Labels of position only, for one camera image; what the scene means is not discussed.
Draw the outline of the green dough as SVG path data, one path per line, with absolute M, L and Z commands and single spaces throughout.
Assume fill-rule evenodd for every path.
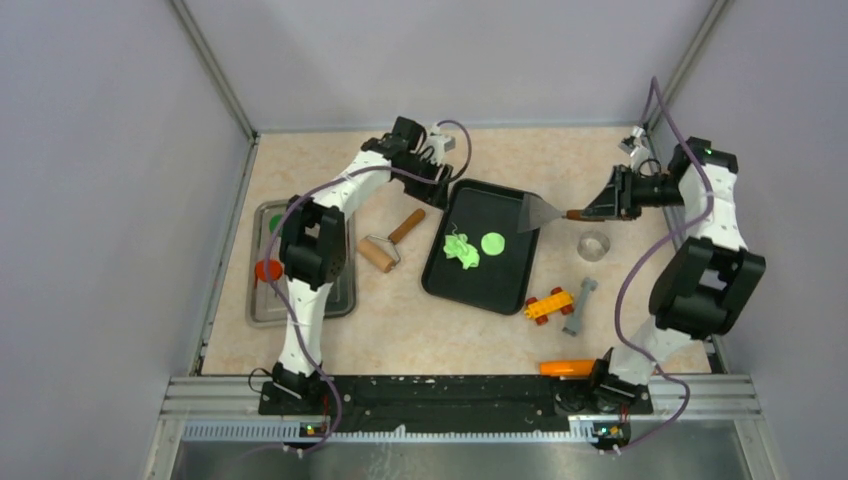
M 442 247 L 447 259 L 458 260 L 463 270 L 477 268 L 480 262 L 478 249 L 469 242 L 468 236 L 457 231 L 457 226 L 446 234 Z

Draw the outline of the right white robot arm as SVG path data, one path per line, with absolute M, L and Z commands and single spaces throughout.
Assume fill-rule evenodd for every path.
M 586 397 L 594 409 L 612 412 L 635 399 L 657 364 L 736 323 L 766 271 L 737 225 L 738 172 L 735 155 L 690 137 L 675 147 L 667 170 L 643 175 L 618 165 L 588 206 L 569 213 L 579 221 L 634 220 L 645 207 L 681 206 L 685 213 L 685 239 L 652 288 L 648 319 L 593 367 Z

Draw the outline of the round metal cookie cutter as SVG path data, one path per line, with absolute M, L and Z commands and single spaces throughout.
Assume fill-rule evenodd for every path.
M 577 243 L 578 255 L 587 262 L 602 260 L 611 248 L 610 239 L 600 231 L 583 232 Z

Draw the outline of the metal scraper wooden handle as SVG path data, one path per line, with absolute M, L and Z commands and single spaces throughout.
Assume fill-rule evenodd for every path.
M 525 193 L 519 210 L 517 232 L 537 230 L 560 219 L 600 222 L 600 219 L 584 217 L 581 210 L 560 210 L 537 194 Z

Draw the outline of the black baking tray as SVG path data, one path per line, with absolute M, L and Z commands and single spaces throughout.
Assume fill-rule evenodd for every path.
M 422 271 L 424 291 L 497 314 L 518 313 L 524 307 L 539 237 L 537 230 L 518 230 L 524 196 L 522 190 L 480 180 L 454 184 Z M 452 233 L 466 235 L 476 249 L 486 234 L 500 234 L 505 251 L 496 256 L 481 253 L 479 265 L 465 269 L 443 250 L 445 237 Z

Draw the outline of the round green dough wrapper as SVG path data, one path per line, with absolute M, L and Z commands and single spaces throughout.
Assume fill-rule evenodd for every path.
M 498 232 L 488 232 L 481 237 L 480 247 L 487 256 L 499 256 L 506 249 L 506 239 Z

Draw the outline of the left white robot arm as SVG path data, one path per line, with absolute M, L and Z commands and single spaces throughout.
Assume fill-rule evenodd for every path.
M 328 183 L 289 201 L 274 231 L 286 289 L 285 343 L 271 384 L 297 413 L 319 404 L 321 333 L 332 284 L 347 263 L 348 222 L 378 189 L 398 179 L 406 195 L 431 206 L 447 202 L 452 166 L 445 156 L 454 138 L 399 117 L 390 132 L 366 140 L 351 163 Z

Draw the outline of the wooden dough roller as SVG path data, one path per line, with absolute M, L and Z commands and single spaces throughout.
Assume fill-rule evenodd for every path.
M 356 251 L 378 271 L 388 273 L 402 261 L 398 244 L 425 218 L 426 212 L 416 209 L 387 236 L 367 235 L 362 238 L 356 245 Z

